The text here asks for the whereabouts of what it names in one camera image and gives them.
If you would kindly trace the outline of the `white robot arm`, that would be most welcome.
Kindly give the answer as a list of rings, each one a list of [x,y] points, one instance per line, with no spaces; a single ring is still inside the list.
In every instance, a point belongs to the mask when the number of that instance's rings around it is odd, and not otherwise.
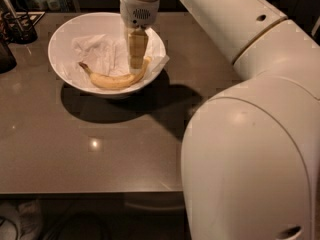
[[[319,46],[266,0],[180,0],[241,77],[184,133],[181,177],[192,240],[315,240]],[[120,0],[148,27],[159,0]]]

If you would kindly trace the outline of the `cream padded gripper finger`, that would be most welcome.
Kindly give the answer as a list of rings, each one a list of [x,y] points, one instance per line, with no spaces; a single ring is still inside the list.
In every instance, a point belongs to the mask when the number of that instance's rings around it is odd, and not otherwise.
[[[145,29],[134,29],[128,34],[129,65],[133,69],[142,67],[149,37]]]

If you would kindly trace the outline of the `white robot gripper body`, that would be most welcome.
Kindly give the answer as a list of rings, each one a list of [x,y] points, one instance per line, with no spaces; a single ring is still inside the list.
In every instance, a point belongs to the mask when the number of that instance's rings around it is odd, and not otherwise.
[[[159,0],[120,0],[120,14],[126,27],[147,29],[156,21]]]

